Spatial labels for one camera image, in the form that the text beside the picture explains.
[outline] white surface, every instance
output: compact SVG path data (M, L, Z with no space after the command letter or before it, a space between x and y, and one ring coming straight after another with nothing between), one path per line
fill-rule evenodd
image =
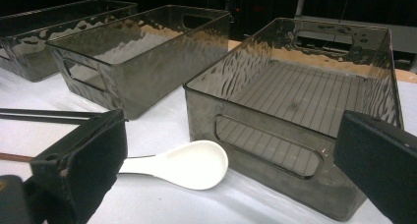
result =
M128 158L119 173L148 174L187 189L206 190L223 179L228 164L220 145L197 140L156 156Z
M417 84L399 83L406 131L417 136ZM71 93L60 75L32 84L0 69L0 107L65 111L106 111ZM31 126L0 124L0 151L32 155L42 151L56 132ZM20 137L14 131L22 132ZM159 154L189 142L185 94L177 88L137 120L126 123L129 156ZM30 143L19 147L24 137ZM30 176L27 164L0 161L0 175ZM146 175L122 174L89 223L337 223L232 170L214 188L192 191ZM367 200L346 223L390 223Z

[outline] spoon handle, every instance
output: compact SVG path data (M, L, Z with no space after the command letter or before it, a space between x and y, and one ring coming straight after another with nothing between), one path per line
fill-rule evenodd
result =
M119 173L140 173L153 175L154 169L157 168L155 156L127 158L123 162Z

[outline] black object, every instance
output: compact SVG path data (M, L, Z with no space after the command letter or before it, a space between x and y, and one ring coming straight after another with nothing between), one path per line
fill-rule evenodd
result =
M417 138L345 111L334 164L394 223L417 223Z
M16 176L0 177L0 223L87 223L127 157L123 111L0 109L0 118L82 122L30 162L33 175L24 183Z

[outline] plastic bin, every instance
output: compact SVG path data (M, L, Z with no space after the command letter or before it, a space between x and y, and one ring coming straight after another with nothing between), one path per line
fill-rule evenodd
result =
M0 67L31 82L58 68L45 41L136 14L137 4L87 0L0 18Z
M227 53L226 11L163 6L48 41L73 93L136 119Z
M192 140L217 141L234 170L338 221L366 199L333 164L343 111L402 125L382 28L276 19L184 87Z

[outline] white plastic spoon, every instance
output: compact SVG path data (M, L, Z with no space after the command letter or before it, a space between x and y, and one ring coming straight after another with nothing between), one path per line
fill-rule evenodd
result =
M127 158L119 173L149 174L181 187L205 190L223 179L228 164L220 145L197 140L155 156Z

